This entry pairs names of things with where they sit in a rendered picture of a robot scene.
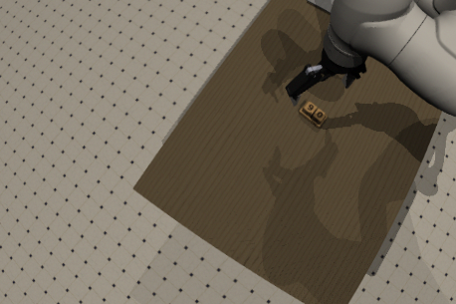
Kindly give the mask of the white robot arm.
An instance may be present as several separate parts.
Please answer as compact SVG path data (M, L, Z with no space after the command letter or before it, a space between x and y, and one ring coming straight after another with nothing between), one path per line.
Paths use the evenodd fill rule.
M330 17L323 46L335 64L369 56L456 117L456 0L334 0Z

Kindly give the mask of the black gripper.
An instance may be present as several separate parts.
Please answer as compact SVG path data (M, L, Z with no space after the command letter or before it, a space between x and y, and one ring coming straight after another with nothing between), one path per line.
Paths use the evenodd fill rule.
M366 60L365 60L366 61ZM366 72L365 61L358 67L345 68L333 63L328 57L325 49L322 50L322 60L317 66L312 67L311 64L305 66L304 70L293 79L285 88L293 106L296 106L301 93L312 87L318 82L323 82L327 78L335 74L345 74L342 78L343 85L346 89L352 84L355 79L360 78L359 73ZM322 76L322 74L324 76Z

